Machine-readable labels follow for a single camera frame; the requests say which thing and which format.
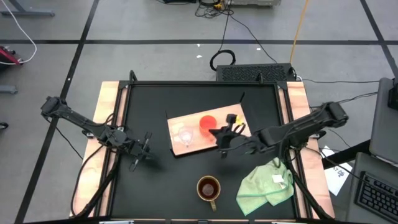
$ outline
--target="brown mug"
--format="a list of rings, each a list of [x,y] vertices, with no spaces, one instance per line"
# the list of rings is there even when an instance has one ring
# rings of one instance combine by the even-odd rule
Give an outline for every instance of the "brown mug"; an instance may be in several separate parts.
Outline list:
[[[198,181],[197,192],[202,200],[210,202],[213,212],[217,211],[215,200],[220,195],[221,185],[215,177],[210,175],[202,177]]]

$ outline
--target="wooden frame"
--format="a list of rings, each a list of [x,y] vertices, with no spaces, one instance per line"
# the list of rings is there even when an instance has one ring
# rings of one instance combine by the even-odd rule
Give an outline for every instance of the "wooden frame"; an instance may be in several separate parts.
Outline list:
[[[292,109],[293,118],[301,118],[310,113],[310,108],[308,107],[307,96],[305,93],[304,85],[302,82],[288,82],[288,94],[290,98],[290,106]],[[98,102],[94,114],[93,121],[103,122],[107,116],[114,111],[116,104],[116,96],[118,94],[119,82],[103,82],[101,90],[98,97]],[[127,88],[124,88],[121,95],[121,101],[119,105],[119,113],[117,115],[116,124],[121,125],[122,116],[124,111],[124,105],[126,101]],[[279,96],[284,99],[284,92],[279,90]],[[281,100],[282,114],[284,118],[284,123],[288,123],[287,107],[284,100]],[[90,156],[97,148],[99,144],[95,139],[89,139],[85,151],[85,158]],[[312,149],[318,149],[318,143],[315,139],[310,139],[308,142],[308,147]],[[76,195],[73,201],[75,212],[81,211],[86,203],[91,199],[92,195],[96,192],[103,168],[104,158],[106,149],[101,149],[93,158],[87,162],[86,167],[80,176],[80,181],[76,191]],[[322,159],[316,152],[310,150],[302,150],[301,157],[303,162],[304,174],[306,178],[306,183],[309,191],[317,200],[317,202],[322,206],[322,208],[334,217],[335,213],[330,200],[329,190],[325,178],[325,173],[323,171]],[[112,167],[114,160],[114,154],[111,154],[109,160],[109,169]],[[101,210],[99,215],[106,215],[106,209],[109,200],[109,188],[106,189],[102,201]],[[298,197],[298,207],[300,209],[300,216],[306,218],[306,211],[303,202],[303,195],[299,188],[296,186],[297,197]]]

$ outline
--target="gray floor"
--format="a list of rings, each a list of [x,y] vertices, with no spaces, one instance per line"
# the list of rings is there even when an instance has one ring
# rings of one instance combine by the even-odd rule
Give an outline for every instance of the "gray floor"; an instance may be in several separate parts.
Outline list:
[[[53,18],[20,18],[33,39],[80,39],[93,0],[22,1],[26,8],[53,9]],[[386,40],[398,40],[398,3],[395,0],[368,0],[368,5]],[[292,40],[304,0],[282,0],[273,9],[234,9],[234,17],[251,28],[258,39]],[[155,0],[100,0],[88,39],[221,39],[225,16],[203,19],[194,16],[197,5],[166,6]],[[14,21],[0,17],[1,39],[25,39]],[[247,30],[231,21],[227,39],[252,39]],[[300,38],[302,40],[377,40],[359,0],[310,1]],[[38,45],[35,58],[22,67],[0,75],[1,84],[17,85],[17,95],[0,95],[0,120],[11,126],[0,133],[0,223],[12,223],[21,204],[49,124],[40,117],[46,96],[59,95],[77,45]],[[133,69],[140,80],[214,80],[209,68],[218,44],[185,45],[85,45],[67,101],[91,118],[100,84],[125,80]],[[288,62],[290,45],[265,45],[278,61]],[[31,45],[11,45],[27,58]],[[237,63],[271,63],[258,46],[225,45],[237,55]],[[398,46],[389,46],[398,58]],[[217,64],[227,64],[221,55]],[[392,78],[391,68],[379,45],[298,45],[293,61],[297,73],[313,80],[377,80]],[[377,91],[377,84],[306,83],[308,99],[316,106]],[[349,145],[369,139],[376,97],[343,105],[350,119],[336,131]],[[86,139],[80,130],[61,121],[58,127],[83,154]],[[329,132],[320,145],[345,149]],[[58,133],[52,140],[26,222],[67,218],[72,188],[81,160]],[[349,180],[338,197],[332,197],[338,218],[344,216]]]

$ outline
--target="white tag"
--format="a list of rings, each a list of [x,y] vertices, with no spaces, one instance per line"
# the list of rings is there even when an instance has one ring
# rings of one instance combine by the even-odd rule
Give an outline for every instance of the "white tag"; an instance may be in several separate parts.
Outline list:
[[[274,183],[281,183],[284,181],[282,175],[278,174],[278,175],[272,175],[272,180],[274,181]]]
[[[325,156],[333,155],[335,152],[329,149],[328,146],[323,148],[322,152]],[[348,163],[340,164],[340,166],[344,167],[348,171],[351,171],[353,168]],[[329,191],[337,196],[338,192],[342,188],[344,182],[346,181],[349,173],[342,169],[341,167],[335,166],[325,170],[326,181],[328,183]]]

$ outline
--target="green cloth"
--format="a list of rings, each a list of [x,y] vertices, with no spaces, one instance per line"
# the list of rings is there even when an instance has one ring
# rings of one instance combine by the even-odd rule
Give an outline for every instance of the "green cloth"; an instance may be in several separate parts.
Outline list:
[[[281,175],[283,182],[274,183],[273,175]],[[290,198],[294,193],[293,177],[290,170],[283,163],[276,168],[272,161],[266,165],[257,166],[245,177],[236,195],[236,201],[244,215],[248,215],[261,205],[269,202],[275,206]]]

